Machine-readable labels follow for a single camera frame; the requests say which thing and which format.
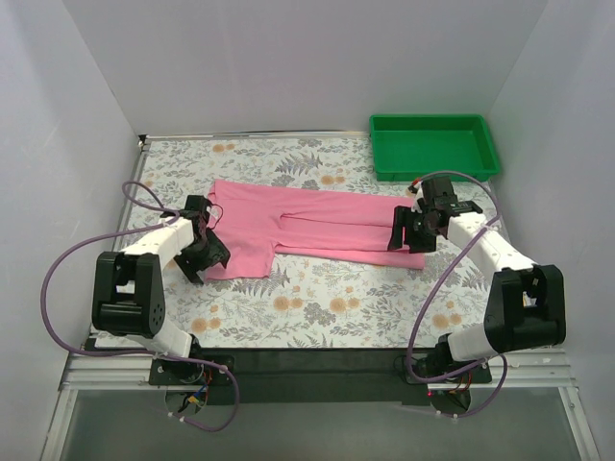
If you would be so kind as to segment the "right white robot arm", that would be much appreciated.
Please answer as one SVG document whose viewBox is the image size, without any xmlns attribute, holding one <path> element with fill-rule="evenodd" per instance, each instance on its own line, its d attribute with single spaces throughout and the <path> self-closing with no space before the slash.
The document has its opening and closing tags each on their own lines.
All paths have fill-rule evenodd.
<svg viewBox="0 0 615 461">
<path fill-rule="evenodd" d="M 439 238 L 456 245 L 454 262 L 470 261 L 489 281 L 481 323 L 447 333 L 421 358 L 410 334 L 406 369 L 419 382 L 456 381 L 475 366 L 506 352 L 560 345 L 566 338 L 562 272 L 521 254 L 473 201 L 458 199 L 453 171 L 427 174 L 410 186 L 412 206 L 396 206 L 389 250 L 407 247 L 412 254 L 432 253 Z"/>
</svg>

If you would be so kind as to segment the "pink t shirt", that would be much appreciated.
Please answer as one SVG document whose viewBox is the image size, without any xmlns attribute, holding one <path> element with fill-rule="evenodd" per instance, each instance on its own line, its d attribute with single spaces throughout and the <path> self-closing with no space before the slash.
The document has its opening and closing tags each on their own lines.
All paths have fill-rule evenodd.
<svg viewBox="0 0 615 461">
<path fill-rule="evenodd" d="M 208 198 L 222 207 L 215 233 L 231 257 L 226 267 L 207 269 L 207 279 L 267 278 L 277 254 L 425 267 L 422 255 L 387 249 L 394 209 L 412 206 L 408 197 L 217 180 Z"/>
</svg>

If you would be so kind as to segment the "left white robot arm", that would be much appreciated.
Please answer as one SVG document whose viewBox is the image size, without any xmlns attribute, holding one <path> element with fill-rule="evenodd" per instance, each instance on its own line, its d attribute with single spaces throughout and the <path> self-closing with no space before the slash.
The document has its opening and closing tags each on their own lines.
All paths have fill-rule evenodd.
<svg viewBox="0 0 615 461">
<path fill-rule="evenodd" d="M 134 244 L 102 253 L 96 261 L 93 326 L 149 352 L 175 356 L 171 372 L 185 384 L 203 376 L 205 362 L 192 352 L 195 338 L 167 317 L 162 272 L 175 262 L 190 283 L 202 285 L 202 272 L 227 267 L 231 252 L 209 226 L 214 207 L 206 197 L 190 195 L 184 208 L 165 211 Z"/>
</svg>

